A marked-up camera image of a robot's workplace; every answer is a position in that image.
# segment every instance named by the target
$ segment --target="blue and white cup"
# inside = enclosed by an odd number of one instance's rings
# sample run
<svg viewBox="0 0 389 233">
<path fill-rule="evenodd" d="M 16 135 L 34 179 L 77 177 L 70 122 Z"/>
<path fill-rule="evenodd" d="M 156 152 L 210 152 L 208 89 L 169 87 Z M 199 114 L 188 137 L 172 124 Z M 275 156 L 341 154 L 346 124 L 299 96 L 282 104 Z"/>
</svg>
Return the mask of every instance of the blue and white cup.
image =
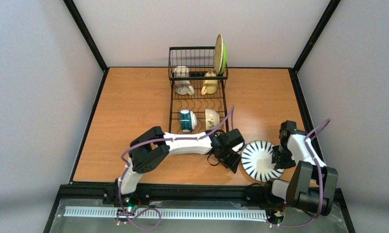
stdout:
<svg viewBox="0 0 389 233">
<path fill-rule="evenodd" d="M 183 133 L 190 133 L 196 128 L 197 125 L 196 115 L 188 109 L 181 110 L 180 125 Z"/>
</svg>

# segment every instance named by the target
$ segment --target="black frame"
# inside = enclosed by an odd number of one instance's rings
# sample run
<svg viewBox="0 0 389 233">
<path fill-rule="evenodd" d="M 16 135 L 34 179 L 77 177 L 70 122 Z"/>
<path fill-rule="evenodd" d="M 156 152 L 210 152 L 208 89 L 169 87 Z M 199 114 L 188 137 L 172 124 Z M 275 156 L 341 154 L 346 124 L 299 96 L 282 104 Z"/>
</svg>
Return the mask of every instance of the black frame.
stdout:
<svg viewBox="0 0 389 233">
<path fill-rule="evenodd" d="M 100 98 L 100 94 L 103 90 L 103 86 L 106 81 L 106 77 L 110 70 L 110 67 L 106 66 L 106 63 L 103 60 L 96 44 L 94 43 L 92 36 L 90 35 L 80 13 L 78 12 L 75 3 L 73 0 L 63 0 L 66 4 L 69 12 L 71 13 L 73 19 L 75 20 L 79 30 L 81 31 L 86 43 L 88 44 L 91 52 L 96 58 L 97 63 L 103 71 L 102 80 L 100 82 L 100 86 L 96 95 L 95 102 L 93 104 L 92 112 L 90 114 L 89 120 L 87 122 L 87 126 L 85 129 L 84 136 L 81 141 L 81 146 L 79 148 L 79 152 L 75 161 L 75 164 L 72 169 L 72 174 L 70 176 L 69 184 L 61 185 L 59 191 L 56 195 L 55 202 L 51 209 L 48 221 L 46 223 L 44 232 L 47 233 L 51 229 L 51 225 L 54 220 L 55 213 L 59 206 L 59 202 L 61 199 L 103 199 L 105 203 L 113 203 L 118 204 L 117 196 L 116 196 L 116 185 L 115 183 L 97 183 L 97 182 L 74 182 L 73 176 L 75 174 L 79 158 L 81 152 L 83 150 L 84 143 L 87 138 L 87 134 L 90 129 L 90 125 L 93 120 L 94 113 L 96 111 L 96 107 Z M 294 67 L 260 67 L 266 69 L 288 69 L 291 83 L 293 85 L 294 93 L 296 95 L 297 104 L 300 110 L 300 114 L 302 117 L 303 125 L 306 131 L 310 131 L 313 129 L 313 123 L 310 118 L 310 114 L 308 111 L 308 107 L 306 105 L 305 98 L 303 96 L 302 88 L 300 86 L 300 82 L 298 79 L 298 72 L 302 67 L 304 61 L 308 57 L 311 49 L 314 47 L 317 39 L 320 37 L 323 29 L 326 24 L 332 17 L 334 11 L 336 10 L 340 0 L 331 0 L 325 9 L 322 17 L 320 18 L 317 26 L 315 27 L 313 33 L 311 34 L 308 42 L 306 43 L 304 49 L 302 50 L 299 58 L 296 61 Z M 313 147 L 318 153 L 319 157 L 323 160 L 323 156 L 320 150 L 319 143 L 317 139 L 313 141 Z M 173 197 L 175 200 L 226 200 L 226 201 L 243 201 L 248 206 L 259 206 L 261 208 L 265 208 L 267 210 L 271 209 L 279 209 L 274 202 L 271 203 L 268 200 L 257 199 L 254 197 L 261 197 L 261 193 L 256 191 L 255 187 L 249 186 L 212 186 L 212 185 L 169 185 L 169 184 L 138 184 L 136 193 L 139 195 L 143 204 L 148 204 L 149 198 L 146 198 L 146 194 L 150 196 L 150 199 L 162 200 L 170 199 Z M 344 221 L 346 223 L 347 229 L 349 232 L 354 233 L 355 229 L 353 227 L 353 223 L 350 219 L 349 212 L 347 210 L 346 202 L 343 197 L 343 193 L 341 189 L 335 190 L 334 202 L 337 202 L 340 205 L 340 209 L 343 214 Z"/>
</svg>

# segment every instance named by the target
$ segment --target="wooden surface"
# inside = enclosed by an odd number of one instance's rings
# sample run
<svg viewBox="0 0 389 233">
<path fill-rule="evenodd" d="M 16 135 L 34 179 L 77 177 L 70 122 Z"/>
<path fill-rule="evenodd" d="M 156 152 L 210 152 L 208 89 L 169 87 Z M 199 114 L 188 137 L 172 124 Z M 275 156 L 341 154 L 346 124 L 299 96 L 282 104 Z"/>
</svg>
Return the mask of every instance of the wooden surface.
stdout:
<svg viewBox="0 0 389 233">
<path fill-rule="evenodd" d="M 280 123 L 303 123 L 287 69 L 231 68 L 226 83 L 227 108 L 235 105 L 234 126 L 247 142 L 279 144 Z M 153 126 L 168 130 L 170 82 L 167 68 L 110 68 L 89 134 L 77 166 L 75 181 L 113 182 L 125 168 L 120 155 L 132 140 Z M 294 168 L 282 179 L 289 181 Z M 210 166 L 206 155 L 166 157 L 141 183 L 248 185 L 256 181 L 242 165 L 233 174 Z"/>
</svg>

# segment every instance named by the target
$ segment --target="perforated white strip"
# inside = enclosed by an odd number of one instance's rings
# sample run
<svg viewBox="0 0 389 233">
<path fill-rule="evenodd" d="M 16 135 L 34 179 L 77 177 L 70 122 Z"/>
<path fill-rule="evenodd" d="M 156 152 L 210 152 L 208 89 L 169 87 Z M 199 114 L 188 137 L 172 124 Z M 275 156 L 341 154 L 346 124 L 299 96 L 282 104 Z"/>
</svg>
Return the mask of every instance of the perforated white strip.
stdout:
<svg viewBox="0 0 389 233">
<path fill-rule="evenodd" d="M 64 216 L 77 217 L 116 217 L 118 208 L 66 206 Z M 136 214 L 143 211 L 139 208 Z M 203 219 L 203 220 L 249 220 L 265 221 L 264 210 L 196 210 L 196 209 L 158 209 L 162 219 Z M 158 218 L 154 211 L 146 211 L 139 218 Z"/>
</svg>

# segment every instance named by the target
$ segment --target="dish rack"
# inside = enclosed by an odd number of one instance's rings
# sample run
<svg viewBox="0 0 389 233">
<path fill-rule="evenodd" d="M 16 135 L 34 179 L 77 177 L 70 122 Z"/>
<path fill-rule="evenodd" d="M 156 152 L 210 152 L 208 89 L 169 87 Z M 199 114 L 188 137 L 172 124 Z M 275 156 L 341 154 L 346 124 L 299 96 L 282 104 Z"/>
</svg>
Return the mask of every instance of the dish rack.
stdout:
<svg viewBox="0 0 389 233">
<path fill-rule="evenodd" d="M 171 87 L 169 133 L 183 134 L 180 126 L 180 111 L 188 109 L 193 111 L 197 118 L 197 126 L 188 134 L 201 133 L 206 130 L 205 109 L 215 110 L 220 117 L 220 122 L 227 115 L 225 86 L 228 78 L 226 66 L 222 74 L 216 77 L 205 77 L 209 71 L 214 71 L 215 48 L 214 46 L 198 47 L 170 47 L 168 73 Z M 189 78 L 174 77 L 174 69 L 177 66 L 188 67 Z M 193 95 L 180 95 L 175 91 L 175 82 L 188 80 L 194 88 Z M 201 94 L 204 80 L 219 80 L 217 91 L 213 94 Z M 222 130 L 227 131 L 228 120 L 223 124 Z"/>
</svg>

